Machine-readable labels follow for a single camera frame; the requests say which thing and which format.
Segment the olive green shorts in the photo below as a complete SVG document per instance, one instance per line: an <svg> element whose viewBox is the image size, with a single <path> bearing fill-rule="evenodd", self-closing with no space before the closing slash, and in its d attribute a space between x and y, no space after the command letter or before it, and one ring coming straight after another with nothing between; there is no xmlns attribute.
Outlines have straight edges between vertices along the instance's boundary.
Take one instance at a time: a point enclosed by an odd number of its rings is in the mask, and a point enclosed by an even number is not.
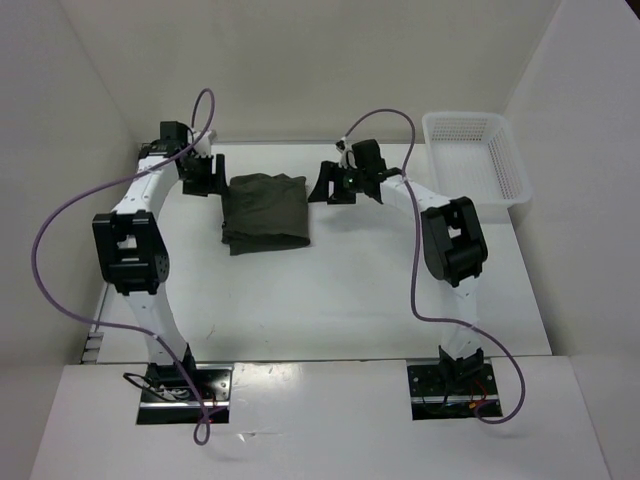
<svg viewBox="0 0 640 480"><path fill-rule="evenodd" d="M222 243L232 256L306 248L311 244L304 176L236 176L222 198L222 209Z"/></svg>

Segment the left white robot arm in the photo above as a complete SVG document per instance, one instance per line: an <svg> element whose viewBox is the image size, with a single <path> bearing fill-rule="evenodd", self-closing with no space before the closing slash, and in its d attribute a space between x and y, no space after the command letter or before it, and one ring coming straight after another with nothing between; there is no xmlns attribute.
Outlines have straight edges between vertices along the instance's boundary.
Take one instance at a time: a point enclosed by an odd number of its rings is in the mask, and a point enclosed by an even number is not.
<svg viewBox="0 0 640 480"><path fill-rule="evenodd" d="M122 200L92 221L103 279L124 297L136 326L147 331L146 381L180 400L196 394L200 376L169 305L170 259L157 217L178 182L188 195L227 194L224 156L211 154L215 136L210 128L161 123L160 138L141 149Z"/></svg>

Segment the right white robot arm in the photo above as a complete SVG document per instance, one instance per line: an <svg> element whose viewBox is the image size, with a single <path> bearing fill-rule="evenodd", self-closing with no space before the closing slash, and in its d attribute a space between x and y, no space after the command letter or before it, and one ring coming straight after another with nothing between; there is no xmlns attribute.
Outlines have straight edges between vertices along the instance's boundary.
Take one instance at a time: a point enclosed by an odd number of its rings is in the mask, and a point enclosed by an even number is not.
<svg viewBox="0 0 640 480"><path fill-rule="evenodd" d="M477 287L488 258L488 248L472 200L438 194L411 180L398 168L389 168L377 141L336 143L337 162L321 163L310 202L354 204L364 194L393 206L416 222L414 265L426 265L440 283L452 318L434 318L446 326L438 347L438 378L447 394L460 393L477 377L484 352L474 329L478 326Z"/></svg>

